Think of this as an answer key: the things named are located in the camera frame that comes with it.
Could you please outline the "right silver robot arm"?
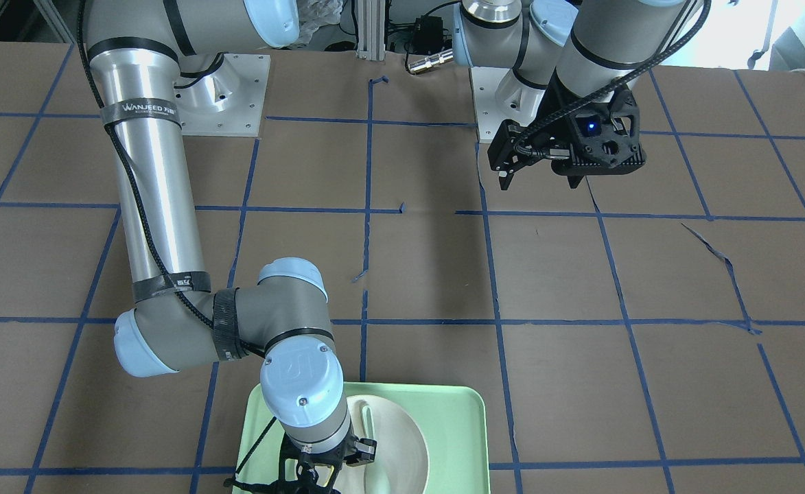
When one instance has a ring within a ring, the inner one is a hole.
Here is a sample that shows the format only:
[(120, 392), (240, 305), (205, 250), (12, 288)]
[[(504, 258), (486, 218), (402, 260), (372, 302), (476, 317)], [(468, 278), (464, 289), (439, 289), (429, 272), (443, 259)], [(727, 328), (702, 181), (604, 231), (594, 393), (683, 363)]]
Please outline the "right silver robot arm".
[(294, 1), (82, 1), (82, 68), (119, 163), (119, 199), (135, 306), (117, 317), (117, 359), (135, 377), (262, 357), (272, 422), (283, 428), (279, 474), (258, 493), (334, 493), (344, 468), (376, 459), (355, 434), (318, 268), (281, 257), (252, 287), (211, 288), (204, 270), (176, 102), (180, 60), (299, 37)]

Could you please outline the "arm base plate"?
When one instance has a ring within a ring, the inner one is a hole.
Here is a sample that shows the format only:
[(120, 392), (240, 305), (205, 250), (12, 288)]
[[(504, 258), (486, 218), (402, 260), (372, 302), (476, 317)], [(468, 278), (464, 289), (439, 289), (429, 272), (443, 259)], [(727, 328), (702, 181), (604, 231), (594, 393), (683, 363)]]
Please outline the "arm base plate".
[(481, 144), (493, 141), (500, 123), (506, 119), (519, 126), (528, 126), (536, 119), (544, 89), (525, 85), (512, 69), (472, 67), (470, 73)]
[(224, 54), (210, 74), (181, 76), (174, 94), (182, 134), (258, 137), (270, 66), (267, 54)]

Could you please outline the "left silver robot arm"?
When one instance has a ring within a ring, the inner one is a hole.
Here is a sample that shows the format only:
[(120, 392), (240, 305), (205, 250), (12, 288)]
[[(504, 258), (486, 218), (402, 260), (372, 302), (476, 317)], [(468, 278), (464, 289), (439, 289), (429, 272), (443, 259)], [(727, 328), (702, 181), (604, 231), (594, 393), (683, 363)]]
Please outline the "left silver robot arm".
[(635, 81), (687, 42), (701, 1), (463, 1), (452, 53), (506, 70), (494, 98), (505, 118), (488, 159), (500, 188), (548, 162), (576, 188), (646, 163)]

